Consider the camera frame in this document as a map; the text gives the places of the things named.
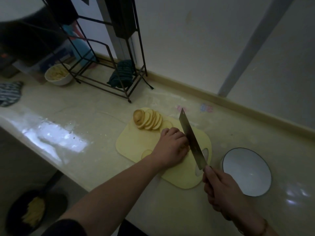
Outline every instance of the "black wire rack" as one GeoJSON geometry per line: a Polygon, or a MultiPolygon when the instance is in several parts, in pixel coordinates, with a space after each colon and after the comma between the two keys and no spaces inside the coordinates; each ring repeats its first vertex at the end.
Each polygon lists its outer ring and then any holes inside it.
{"type": "MultiPolygon", "coordinates": [[[[139,84],[139,82],[141,81],[141,79],[143,79],[145,81],[145,83],[151,88],[151,89],[154,89],[150,84],[148,84],[148,82],[144,79],[144,75],[148,76],[148,73],[147,73],[147,68],[146,68],[146,62],[145,62],[145,59],[144,59],[144,52],[143,52],[143,46],[142,46],[142,41],[141,41],[141,34],[140,34],[140,28],[139,28],[139,22],[138,22],[138,16],[137,16],[137,10],[136,10],[136,4],[135,4],[135,0],[132,0],[132,5],[133,5],[133,10],[134,10],[134,15],[135,15],[135,20],[136,20],[136,31],[138,32],[138,37],[139,37],[139,42],[140,42],[140,48],[141,48],[141,54],[142,54],[142,60],[143,60],[143,66],[140,68],[140,69],[137,69],[136,68],[136,65],[135,65],[135,61],[133,59],[133,56],[132,56],[132,52],[131,52],[131,48],[130,48],[130,43],[129,43],[129,40],[128,39],[124,39],[126,41],[126,44],[127,44],[127,48],[128,48],[128,52],[129,52],[129,55],[130,55],[130,59],[131,59],[131,62],[132,62],[132,66],[133,66],[133,69],[134,69],[134,72],[133,72],[133,84],[129,87],[124,87],[124,84],[123,82],[121,81],[121,78],[119,76],[119,73],[117,71],[117,63],[115,62],[113,56],[112,56],[112,53],[109,49],[109,46],[103,42],[100,42],[98,40],[94,40],[94,39],[89,39],[89,38],[86,38],[86,35],[84,34],[84,31],[82,30],[79,22],[76,20],[76,24],[77,26],[79,27],[82,35],[84,36],[84,38],[81,38],[81,37],[78,37],[78,36],[71,36],[71,35],[68,35],[67,32],[63,29],[62,27],[62,24],[60,24],[57,20],[56,20],[56,17],[54,16],[54,13],[53,11],[50,9],[48,3],[45,1],[45,0],[42,0],[43,3],[46,5],[46,7],[49,9],[49,11],[51,12],[52,16],[54,17],[56,23],[59,25],[59,27],[61,28],[61,30],[63,31],[63,34],[67,36],[68,40],[70,41],[70,43],[72,44],[72,46],[74,47],[74,49],[77,51],[77,53],[79,54],[80,56],[80,59],[77,60],[77,62],[70,68],[68,69],[68,72],[69,74],[71,74],[71,76],[76,80],[77,83],[86,83],[88,85],[91,85],[93,87],[96,87],[100,90],[103,90],[103,91],[106,91],[108,93],[112,93],[114,95],[117,95],[117,96],[120,96],[122,98],[125,98],[128,100],[129,103],[131,103],[131,100],[130,100],[130,95],[132,94],[132,92],[135,90],[135,88],[137,87],[137,85],[139,84]],[[71,38],[77,38],[77,39],[82,39],[82,40],[85,40],[87,42],[87,44],[89,45],[90,47],[90,50],[85,53],[85,55],[81,56],[80,52],[77,50],[76,46],[73,44],[71,38]],[[91,44],[90,44],[90,41],[91,42],[96,42],[96,43],[99,43],[99,44],[102,44],[106,47],[107,51],[108,51],[108,54],[109,54],[109,57],[110,57],[110,60],[108,59],[105,59],[105,58],[101,58],[99,56],[97,56],[93,50],[93,48],[91,47],[91,44]],[[87,59],[86,56],[89,54],[89,53],[93,53],[93,57],[90,58],[90,59],[87,59]],[[81,60],[86,60],[87,62],[81,67],[80,70],[74,72],[73,69],[81,62],[81,60]],[[89,66],[92,64],[92,63],[96,63],[96,64],[100,64],[100,65],[103,65],[103,66],[106,66],[106,67],[110,67],[112,69],[114,69],[116,71],[116,74],[117,74],[117,77],[120,81],[120,84],[122,86],[122,89],[120,88],[117,88],[117,87],[112,87],[110,86],[109,84],[107,83],[103,83],[101,81],[97,81],[95,79],[92,79],[92,78],[89,78],[87,76],[84,76],[83,73],[89,68],[89,66]],[[92,82],[95,82],[95,83],[98,83],[103,87],[99,87],[97,85],[94,85],[92,83],[89,83],[89,82],[86,82],[82,79],[78,79],[78,77],[81,77],[83,79],[88,79],[92,82]],[[117,93],[117,92],[113,92],[113,91],[110,91],[110,89],[115,89],[119,92],[121,92],[121,94],[117,93]]],[[[84,20],[88,20],[88,21],[92,21],[92,22],[97,22],[97,23],[101,23],[101,24],[104,24],[104,25],[111,25],[112,26],[112,23],[110,22],[106,22],[106,21],[101,21],[101,20],[96,20],[96,19],[92,19],[92,18],[88,18],[88,17],[84,17],[84,16],[80,16],[79,15],[79,19],[84,19],[84,20]]],[[[45,46],[50,50],[50,52],[58,59],[58,61],[63,65],[63,67],[65,67],[67,69],[67,67],[64,65],[64,63],[60,60],[60,58],[55,54],[54,50],[52,50],[45,42],[44,40],[41,39],[41,37],[37,34],[38,38],[41,40],[42,43],[45,44],[45,46]]]]}

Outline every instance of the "countertop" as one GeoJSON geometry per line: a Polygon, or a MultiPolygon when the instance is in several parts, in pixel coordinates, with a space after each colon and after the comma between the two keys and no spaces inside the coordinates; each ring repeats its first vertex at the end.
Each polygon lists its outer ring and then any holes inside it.
{"type": "MultiPolygon", "coordinates": [[[[218,167],[236,147],[265,159],[271,188],[249,200],[280,235],[315,231],[313,142],[155,82],[150,82],[151,90],[141,81],[130,104],[75,81],[65,87],[40,85],[22,73],[10,79],[15,80],[25,82],[22,98],[0,109],[0,126],[84,189],[92,190],[133,164],[116,151],[115,142],[134,110],[149,107],[178,118],[184,107],[191,124],[211,139],[212,166],[218,167]]],[[[232,222],[213,211],[202,183],[182,190],[159,176],[127,219],[151,236],[239,235],[232,222]]]]}

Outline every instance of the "cleaver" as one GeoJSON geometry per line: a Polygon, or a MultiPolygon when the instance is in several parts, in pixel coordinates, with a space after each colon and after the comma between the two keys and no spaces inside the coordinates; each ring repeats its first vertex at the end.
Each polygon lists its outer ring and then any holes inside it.
{"type": "Polygon", "coordinates": [[[179,122],[183,128],[183,131],[184,131],[187,139],[188,139],[188,143],[189,143],[191,152],[194,155],[197,166],[198,166],[199,170],[203,170],[205,168],[205,166],[207,165],[207,162],[206,162],[206,159],[204,158],[203,153],[199,147],[199,144],[197,142],[195,134],[192,131],[190,123],[189,123],[189,121],[186,117],[186,114],[184,112],[184,109],[181,109],[180,116],[179,116],[179,122]]]}

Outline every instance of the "yellow cutting board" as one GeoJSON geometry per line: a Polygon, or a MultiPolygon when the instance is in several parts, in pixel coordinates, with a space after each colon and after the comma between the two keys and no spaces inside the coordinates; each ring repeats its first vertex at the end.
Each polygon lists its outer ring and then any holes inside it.
{"type": "MultiPolygon", "coordinates": [[[[172,117],[164,116],[163,121],[168,120],[172,123],[173,127],[177,127],[180,131],[183,131],[179,120],[172,117]]],[[[192,130],[196,136],[201,150],[207,148],[209,151],[208,164],[211,161],[211,142],[207,134],[203,131],[192,127],[192,130]]],[[[132,160],[138,162],[141,160],[141,155],[145,150],[153,150],[156,143],[160,138],[159,131],[139,130],[133,118],[129,121],[123,132],[120,134],[116,141],[117,151],[132,160]]],[[[202,180],[202,174],[196,176],[196,162],[192,152],[189,151],[183,162],[179,165],[172,167],[164,172],[162,178],[172,183],[173,185],[182,188],[190,189],[199,184],[202,180]]]]}

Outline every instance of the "black and white striped towel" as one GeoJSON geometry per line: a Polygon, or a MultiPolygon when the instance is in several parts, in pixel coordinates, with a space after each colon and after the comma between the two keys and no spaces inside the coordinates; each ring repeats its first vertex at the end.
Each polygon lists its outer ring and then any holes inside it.
{"type": "Polygon", "coordinates": [[[0,84],[0,106],[8,107],[21,98],[22,81],[0,84]]]}

